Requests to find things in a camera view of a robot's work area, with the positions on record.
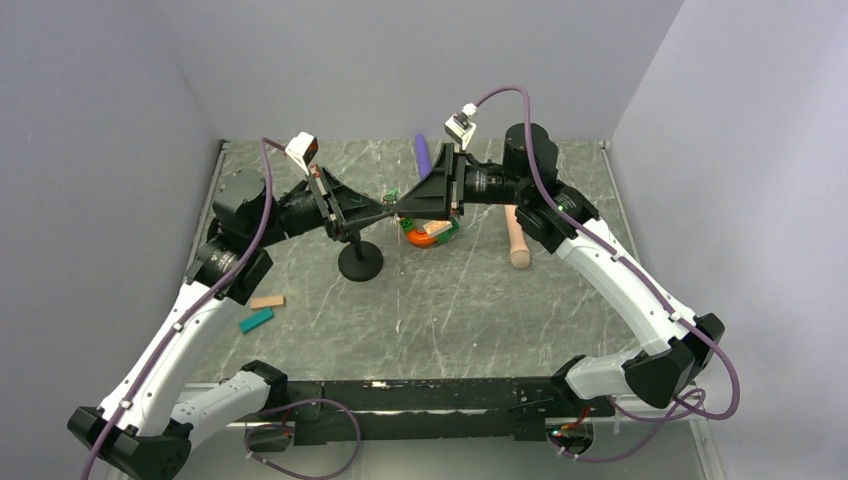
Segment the green plastic key tag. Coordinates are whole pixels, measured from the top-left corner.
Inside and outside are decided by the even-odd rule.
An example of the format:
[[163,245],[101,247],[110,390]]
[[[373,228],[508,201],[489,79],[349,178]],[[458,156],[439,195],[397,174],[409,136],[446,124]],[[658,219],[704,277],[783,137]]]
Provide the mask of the green plastic key tag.
[[399,191],[397,189],[393,189],[393,190],[388,191],[387,193],[385,193],[383,195],[383,201],[385,203],[389,203],[389,204],[396,203],[397,199],[398,199],[398,195],[399,195]]

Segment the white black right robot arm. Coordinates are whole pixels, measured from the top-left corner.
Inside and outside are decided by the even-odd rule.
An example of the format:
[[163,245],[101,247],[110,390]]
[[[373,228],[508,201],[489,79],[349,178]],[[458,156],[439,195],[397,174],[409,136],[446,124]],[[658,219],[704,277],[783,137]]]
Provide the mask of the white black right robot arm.
[[624,319],[637,348],[603,357],[578,356],[557,373],[553,406],[572,416],[590,399],[633,394],[654,408],[667,407],[705,369],[724,323],[714,314],[696,314],[672,299],[624,249],[598,209],[557,177],[558,147],[538,124],[531,126],[537,168],[555,204],[536,188],[523,127],[511,126],[499,164],[480,163],[442,144],[432,170],[391,208],[411,219],[446,220],[467,203],[514,204],[523,232],[588,280]]

